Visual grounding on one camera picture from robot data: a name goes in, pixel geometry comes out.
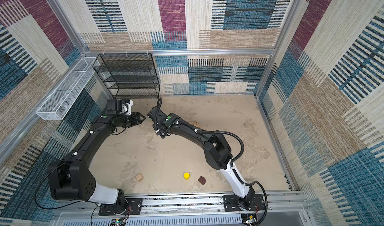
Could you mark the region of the patterned wood block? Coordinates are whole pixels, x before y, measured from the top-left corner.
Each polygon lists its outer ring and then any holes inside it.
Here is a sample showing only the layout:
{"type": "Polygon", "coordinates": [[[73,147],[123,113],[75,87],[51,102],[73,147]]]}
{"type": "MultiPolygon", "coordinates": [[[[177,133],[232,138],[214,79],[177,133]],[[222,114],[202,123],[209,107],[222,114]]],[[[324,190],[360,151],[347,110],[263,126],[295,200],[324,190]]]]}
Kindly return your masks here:
{"type": "Polygon", "coordinates": [[[198,122],[190,122],[191,125],[195,126],[195,127],[199,127],[199,124],[198,122]]]}

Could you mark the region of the small square wood block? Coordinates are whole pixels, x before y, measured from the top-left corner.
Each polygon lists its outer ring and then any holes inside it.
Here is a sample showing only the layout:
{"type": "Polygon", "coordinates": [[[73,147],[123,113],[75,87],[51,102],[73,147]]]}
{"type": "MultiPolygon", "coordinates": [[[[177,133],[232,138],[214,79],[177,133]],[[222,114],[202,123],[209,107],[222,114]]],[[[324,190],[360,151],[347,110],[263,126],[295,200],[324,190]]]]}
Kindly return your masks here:
{"type": "Polygon", "coordinates": [[[141,182],[144,179],[144,177],[141,173],[137,174],[135,178],[138,182],[141,182]]]}

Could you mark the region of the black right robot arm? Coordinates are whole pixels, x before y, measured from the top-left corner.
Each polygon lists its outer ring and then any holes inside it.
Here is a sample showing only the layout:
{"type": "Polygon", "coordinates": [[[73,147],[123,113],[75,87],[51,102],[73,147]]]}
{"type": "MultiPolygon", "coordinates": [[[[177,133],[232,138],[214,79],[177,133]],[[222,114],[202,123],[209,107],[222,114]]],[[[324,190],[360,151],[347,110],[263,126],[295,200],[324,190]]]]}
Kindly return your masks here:
{"type": "Polygon", "coordinates": [[[246,183],[235,165],[235,161],[244,153],[244,143],[237,135],[226,131],[202,130],[187,123],[178,115],[172,113],[166,115],[158,106],[153,107],[147,116],[153,121],[155,133],[163,139],[176,135],[201,147],[207,164],[221,172],[231,185],[233,193],[237,197],[237,206],[242,210],[252,208],[255,190],[246,183]],[[232,149],[225,136],[231,136],[239,142],[241,151],[236,157],[232,155],[232,149]]]}

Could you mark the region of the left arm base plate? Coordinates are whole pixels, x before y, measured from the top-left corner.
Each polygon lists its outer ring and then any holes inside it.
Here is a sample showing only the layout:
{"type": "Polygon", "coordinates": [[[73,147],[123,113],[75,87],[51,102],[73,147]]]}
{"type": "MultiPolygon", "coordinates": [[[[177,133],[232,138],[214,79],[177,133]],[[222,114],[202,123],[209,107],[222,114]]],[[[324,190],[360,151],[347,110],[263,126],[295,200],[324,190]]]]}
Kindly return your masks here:
{"type": "Polygon", "coordinates": [[[142,210],[143,198],[128,198],[123,203],[102,205],[99,216],[128,216],[139,215],[142,210]]]}

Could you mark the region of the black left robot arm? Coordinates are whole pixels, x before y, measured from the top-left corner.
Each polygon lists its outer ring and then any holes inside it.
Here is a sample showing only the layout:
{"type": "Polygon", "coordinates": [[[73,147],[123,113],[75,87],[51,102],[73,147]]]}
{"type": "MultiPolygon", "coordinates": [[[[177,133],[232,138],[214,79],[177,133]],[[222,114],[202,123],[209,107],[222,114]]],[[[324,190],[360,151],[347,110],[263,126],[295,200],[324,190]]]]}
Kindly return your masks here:
{"type": "Polygon", "coordinates": [[[108,100],[80,142],[61,160],[49,164],[48,183],[54,200],[101,204],[113,214],[126,210],[128,203],[123,190],[97,183],[89,166],[103,142],[119,128],[126,130],[144,122],[145,117],[133,112],[132,106],[133,101],[127,98],[108,100]]]}

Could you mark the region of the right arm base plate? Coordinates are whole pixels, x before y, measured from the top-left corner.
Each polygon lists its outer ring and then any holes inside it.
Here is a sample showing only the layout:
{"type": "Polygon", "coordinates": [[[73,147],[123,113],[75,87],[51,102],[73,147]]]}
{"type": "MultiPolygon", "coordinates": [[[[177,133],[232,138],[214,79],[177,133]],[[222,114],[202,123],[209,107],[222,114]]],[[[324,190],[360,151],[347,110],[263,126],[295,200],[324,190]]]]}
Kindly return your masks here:
{"type": "Polygon", "coordinates": [[[224,195],[221,203],[224,204],[226,212],[235,211],[264,211],[266,209],[264,196],[255,194],[251,198],[240,198],[236,195],[224,195]]]}

